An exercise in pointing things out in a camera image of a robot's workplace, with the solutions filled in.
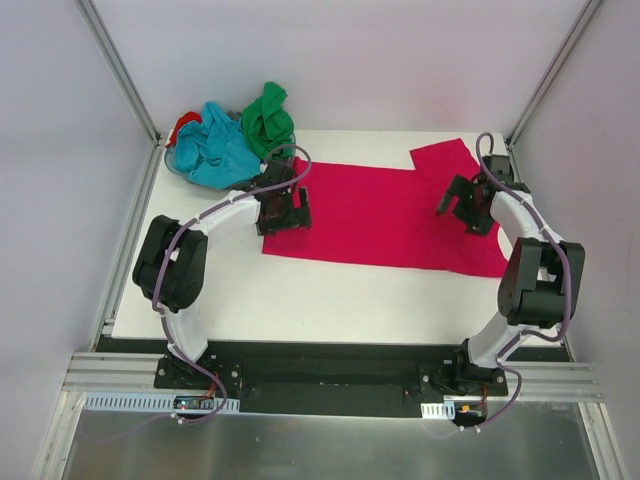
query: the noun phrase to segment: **teal towel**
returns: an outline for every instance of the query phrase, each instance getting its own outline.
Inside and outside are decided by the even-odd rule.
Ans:
[[[240,122],[213,102],[178,132],[173,167],[188,179],[216,189],[249,180],[260,173],[260,159],[249,149]]]

